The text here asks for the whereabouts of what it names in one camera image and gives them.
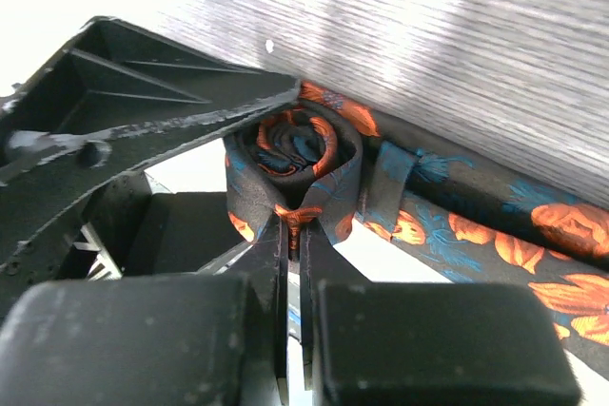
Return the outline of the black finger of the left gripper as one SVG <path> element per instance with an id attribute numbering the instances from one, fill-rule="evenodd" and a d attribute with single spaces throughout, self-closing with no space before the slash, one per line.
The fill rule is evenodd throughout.
<path id="1" fill-rule="evenodd" d="M 126 21 L 91 18 L 1 102 L 1 184 L 89 142 L 240 118 L 300 81 L 214 58 Z"/>
<path id="2" fill-rule="evenodd" d="M 198 115 L 84 135 L 26 133 L 1 168 L 1 280 L 38 282 L 55 273 L 98 189 L 253 119 Z"/>

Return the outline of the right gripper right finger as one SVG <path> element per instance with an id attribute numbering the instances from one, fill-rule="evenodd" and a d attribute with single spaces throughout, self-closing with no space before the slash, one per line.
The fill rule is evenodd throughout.
<path id="1" fill-rule="evenodd" d="M 304 363 L 317 405 L 575 405 L 553 322 L 527 289 L 366 279 L 300 235 Z"/>

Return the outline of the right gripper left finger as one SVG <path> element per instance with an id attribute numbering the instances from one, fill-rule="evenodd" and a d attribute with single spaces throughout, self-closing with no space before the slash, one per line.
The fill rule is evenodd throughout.
<path id="1" fill-rule="evenodd" d="M 286 405 L 285 225 L 224 273 L 37 284 L 1 329 L 5 405 Z"/>

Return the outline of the black orange floral tie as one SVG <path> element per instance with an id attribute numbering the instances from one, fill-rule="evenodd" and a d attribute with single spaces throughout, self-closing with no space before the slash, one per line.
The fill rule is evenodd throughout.
<path id="1" fill-rule="evenodd" d="M 224 139 L 227 213 L 292 260 L 353 222 L 453 282 L 530 288 L 569 352 L 608 373 L 608 212 L 396 117 L 303 83 L 298 104 Z"/>

